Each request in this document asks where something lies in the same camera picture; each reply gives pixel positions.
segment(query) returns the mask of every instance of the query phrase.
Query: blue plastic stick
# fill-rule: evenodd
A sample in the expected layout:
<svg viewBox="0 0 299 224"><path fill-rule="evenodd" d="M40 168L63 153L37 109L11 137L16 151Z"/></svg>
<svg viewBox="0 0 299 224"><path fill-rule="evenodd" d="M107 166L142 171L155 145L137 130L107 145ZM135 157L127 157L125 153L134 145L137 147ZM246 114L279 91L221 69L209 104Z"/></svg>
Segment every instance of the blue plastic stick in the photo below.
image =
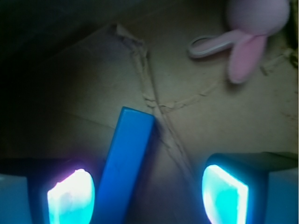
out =
<svg viewBox="0 0 299 224"><path fill-rule="evenodd" d="M122 108L97 193L96 223L123 223L154 120L150 114Z"/></svg>

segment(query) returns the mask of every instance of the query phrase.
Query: glowing light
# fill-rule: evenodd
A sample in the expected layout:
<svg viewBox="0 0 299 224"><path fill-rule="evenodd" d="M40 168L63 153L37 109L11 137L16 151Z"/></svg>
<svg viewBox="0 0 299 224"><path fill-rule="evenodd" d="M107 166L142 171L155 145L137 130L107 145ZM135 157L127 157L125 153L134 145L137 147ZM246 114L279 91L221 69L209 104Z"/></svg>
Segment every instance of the glowing light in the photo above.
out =
<svg viewBox="0 0 299 224"><path fill-rule="evenodd" d="M48 191L50 224L88 224L93 206L93 178L84 169L76 170Z"/></svg>
<svg viewBox="0 0 299 224"><path fill-rule="evenodd" d="M202 178L206 214L213 224L245 224L248 186L217 165L208 166Z"/></svg>

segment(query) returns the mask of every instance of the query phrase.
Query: cyan light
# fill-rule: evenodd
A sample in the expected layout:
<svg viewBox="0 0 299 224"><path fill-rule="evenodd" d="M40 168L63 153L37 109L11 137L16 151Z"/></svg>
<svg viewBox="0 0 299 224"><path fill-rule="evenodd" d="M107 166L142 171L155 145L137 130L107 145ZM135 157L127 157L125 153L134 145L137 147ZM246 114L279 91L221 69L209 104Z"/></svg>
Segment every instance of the cyan light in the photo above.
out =
<svg viewBox="0 0 299 224"><path fill-rule="evenodd" d="M88 224L93 206L93 178L84 169L76 170L48 191L50 224Z"/></svg>
<svg viewBox="0 0 299 224"><path fill-rule="evenodd" d="M211 223L246 223L248 186L219 166L210 165L205 169L202 196Z"/></svg>

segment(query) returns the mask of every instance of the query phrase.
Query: plush bunny ear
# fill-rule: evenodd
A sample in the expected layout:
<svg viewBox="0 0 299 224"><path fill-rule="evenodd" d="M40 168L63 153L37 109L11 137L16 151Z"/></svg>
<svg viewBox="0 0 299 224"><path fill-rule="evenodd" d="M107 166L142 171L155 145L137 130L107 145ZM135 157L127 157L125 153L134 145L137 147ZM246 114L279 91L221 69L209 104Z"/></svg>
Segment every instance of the plush bunny ear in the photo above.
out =
<svg viewBox="0 0 299 224"><path fill-rule="evenodd" d="M232 83L245 82L263 55L267 36L246 35L233 47L228 67Z"/></svg>
<svg viewBox="0 0 299 224"><path fill-rule="evenodd" d="M236 42L245 37L246 34L240 30L232 30L218 37L200 36L191 41L188 45L188 53L191 58L202 58L217 52L231 48ZM202 44L195 43L204 39L208 39Z"/></svg>

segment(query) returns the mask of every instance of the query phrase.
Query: pink plush bunny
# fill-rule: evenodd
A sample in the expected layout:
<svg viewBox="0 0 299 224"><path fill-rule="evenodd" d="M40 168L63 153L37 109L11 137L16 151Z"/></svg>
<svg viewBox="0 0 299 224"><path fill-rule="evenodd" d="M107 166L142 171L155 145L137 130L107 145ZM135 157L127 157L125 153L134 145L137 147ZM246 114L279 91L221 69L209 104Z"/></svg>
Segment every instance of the pink plush bunny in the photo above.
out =
<svg viewBox="0 0 299 224"><path fill-rule="evenodd" d="M227 20L232 31L197 46L196 41L210 37L195 39L189 55L202 58L232 47L228 77L232 83L243 83L263 55L267 37L287 23L289 12L289 0L230 0Z"/></svg>

